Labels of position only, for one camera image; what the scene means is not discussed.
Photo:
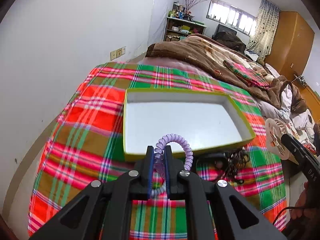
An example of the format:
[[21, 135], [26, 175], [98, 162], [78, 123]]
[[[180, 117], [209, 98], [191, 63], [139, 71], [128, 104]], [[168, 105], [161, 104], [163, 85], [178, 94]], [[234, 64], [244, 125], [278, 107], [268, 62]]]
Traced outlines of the person's right hand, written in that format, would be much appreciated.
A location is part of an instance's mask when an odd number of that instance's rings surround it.
[[312, 218], [313, 217], [313, 213], [312, 213], [311, 209], [303, 209], [302, 208], [306, 204], [306, 199], [307, 199], [307, 194], [306, 193], [307, 193], [308, 187], [309, 187], [309, 183], [306, 181], [304, 183], [304, 190], [300, 194], [300, 196], [299, 196], [299, 198], [298, 198], [298, 200], [297, 200], [297, 202], [295, 204], [296, 209], [293, 209], [290, 212], [290, 218], [292, 220], [300, 218], [302, 216], [305, 216], [305, 217], [308, 217], [308, 218]]

